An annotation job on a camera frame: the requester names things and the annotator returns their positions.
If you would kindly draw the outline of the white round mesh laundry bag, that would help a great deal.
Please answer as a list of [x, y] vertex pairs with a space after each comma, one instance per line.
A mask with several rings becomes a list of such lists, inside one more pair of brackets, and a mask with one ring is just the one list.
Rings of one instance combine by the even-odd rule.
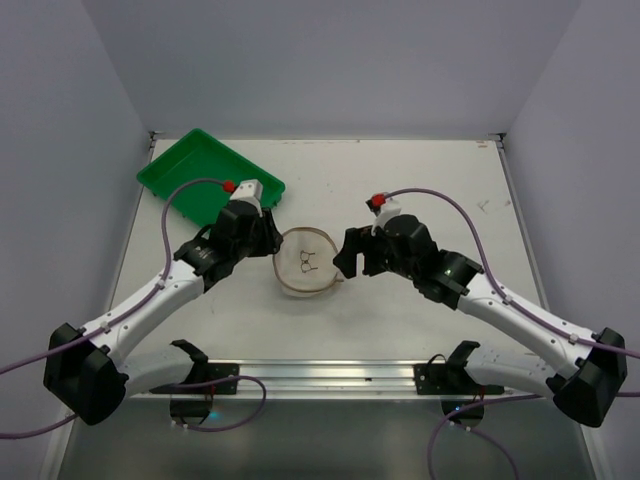
[[315, 227], [294, 227], [282, 234], [279, 251], [272, 257], [276, 280], [285, 295], [310, 298], [328, 292], [344, 281], [333, 264], [338, 248], [332, 237]]

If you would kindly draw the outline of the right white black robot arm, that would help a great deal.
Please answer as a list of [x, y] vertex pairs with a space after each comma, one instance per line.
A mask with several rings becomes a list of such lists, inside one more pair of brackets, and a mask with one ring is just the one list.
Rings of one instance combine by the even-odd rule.
[[399, 275], [426, 299], [491, 325], [531, 353], [510, 356], [477, 341], [463, 342], [447, 362], [462, 381], [546, 397], [570, 419], [588, 427], [602, 425], [627, 377], [621, 334], [577, 326], [492, 285], [485, 268], [439, 248], [413, 215], [347, 229], [333, 263], [344, 277], [353, 278], [359, 256], [364, 275]]

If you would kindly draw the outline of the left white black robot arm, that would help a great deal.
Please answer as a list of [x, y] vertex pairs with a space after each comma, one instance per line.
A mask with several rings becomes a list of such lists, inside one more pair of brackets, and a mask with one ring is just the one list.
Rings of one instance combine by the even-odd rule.
[[281, 243], [270, 209], [230, 201], [134, 295], [81, 328], [56, 329], [44, 386], [88, 425], [101, 423], [126, 398], [142, 392], [204, 390], [213, 378], [209, 358], [192, 343], [174, 340], [139, 356], [133, 350], [173, 313], [229, 277], [239, 262], [274, 255]]

